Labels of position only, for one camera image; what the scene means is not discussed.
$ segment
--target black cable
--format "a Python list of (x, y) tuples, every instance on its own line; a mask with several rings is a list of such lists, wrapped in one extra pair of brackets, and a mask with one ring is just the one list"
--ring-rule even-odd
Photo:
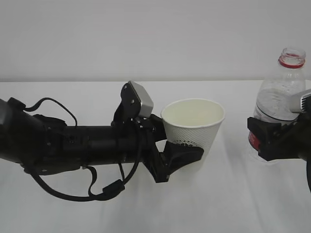
[(311, 157), (307, 158), (307, 181), (311, 192)]
[(126, 178), (123, 181), (123, 184), (125, 185), (126, 183), (128, 183), (130, 181), (130, 179), (133, 177), (134, 173), (136, 172), (136, 169), (138, 167), (138, 164), (140, 162), (140, 158), (141, 158), (141, 151), (142, 151), (142, 135), (140, 132), (140, 128), (138, 126), (138, 124), (135, 122), (135, 128), (136, 128), (136, 133), (137, 133), (137, 141), (138, 141), (138, 149), (137, 149), (137, 156), (136, 156), (136, 160), (134, 162), (134, 165), (130, 171), (130, 173), (126, 176)]
[(34, 106), (29, 107), (29, 108), (25, 108), (24, 111), (26, 111), (26, 112), (34, 112), (35, 110), (37, 110), (37, 109), (40, 107), (40, 105), (42, 104), (42, 102), (44, 102), (44, 101), (46, 101), (46, 100), (53, 101), (54, 103), (57, 103), (59, 106), (61, 106), (67, 113), (70, 114), (70, 116), (72, 116), (72, 118), (74, 119), (74, 122), (75, 122), (75, 127), (78, 126), (77, 118), (71, 113), (71, 111), (69, 111), (68, 108), (66, 108), (63, 104), (61, 104), (61, 103), (58, 102), (57, 100), (54, 100), (54, 99), (49, 98), (49, 97), (42, 98), (42, 99), (39, 100)]
[(123, 167), (122, 167), (122, 163), (119, 161), (118, 165), (119, 165), (119, 168), (120, 168), (120, 173), (121, 173), (121, 176), (122, 176), (122, 181), (124, 181), (125, 175), (124, 175), (124, 170), (123, 170)]

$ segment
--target white table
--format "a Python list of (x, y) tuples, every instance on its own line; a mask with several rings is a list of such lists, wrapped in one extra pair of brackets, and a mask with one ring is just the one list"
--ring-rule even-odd
[[(124, 83), (1, 83), (0, 98), (33, 105), (52, 97), (67, 106), (79, 125), (109, 125)], [(1, 233), (309, 233), (311, 193), (302, 160), (263, 163), (247, 150), (246, 119), (260, 81), (145, 82), (159, 115), (184, 98), (216, 100), (226, 119), (203, 168), (190, 179), (174, 173), (156, 184), (143, 165), (125, 191), (108, 202), (77, 203), (46, 194), (19, 165), (0, 161)], [(46, 102), (38, 113), (73, 120)], [(131, 168), (125, 165), (125, 172)], [(97, 166), (94, 193), (120, 177), (117, 165)], [(44, 178), (71, 195), (87, 194), (90, 173), (66, 172)]]

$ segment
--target robotic arm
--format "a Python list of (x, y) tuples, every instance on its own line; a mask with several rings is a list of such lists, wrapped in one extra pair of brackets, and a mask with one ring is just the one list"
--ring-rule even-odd
[[(75, 120), (67, 126), (57, 118), (43, 115), (31, 116), (45, 100), (54, 101)], [(78, 126), (74, 115), (61, 103), (43, 98), (33, 107), (10, 98), (0, 100), (0, 158), (18, 163), (24, 171), (51, 195), (70, 201), (109, 200), (125, 189), (139, 162), (149, 170), (156, 183), (167, 182), (179, 168), (199, 161), (204, 150), (188, 145), (166, 142), (159, 152), (156, 142), (166, 139), (162, 119), (153, 115), (153, 102), (145, 89), (135, 82), (126, 83), (121, 91), (111, 126)], [(134, 163), (125, 176), (122, 163)], [(97, 179), (93, 165), (119, 164), (122, 180), (93, 194), (91, 187)], [(89, 169), (92, 183), (88, 196), (62, 194), (50, 188), (40, 175), (53, 175), (65, 171)]]

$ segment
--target paper cup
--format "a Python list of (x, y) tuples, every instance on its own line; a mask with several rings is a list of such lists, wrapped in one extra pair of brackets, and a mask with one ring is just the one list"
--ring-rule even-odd
[(199, 170), (225, 118), (224, 108), (206, 99), (178, 100), (166, 106), (161, 116), (169, 142), (204, 149), (200, 161), (185, 166), (185, 168)]

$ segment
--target plastic bottle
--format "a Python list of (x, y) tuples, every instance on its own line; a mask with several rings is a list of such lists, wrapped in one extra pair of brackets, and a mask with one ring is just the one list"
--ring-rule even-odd
[[(289, 96), (306, 89), (302, 72), (306, 53), (298, 48), (285, 48), (278, 59), (278, 69), (262, 83), (257, 95), (254, 117), (265, 122), (289, 124), (299, 114), (289, 110)], [(259, 140), (250, 132), (248, 140), (259, 149)]]

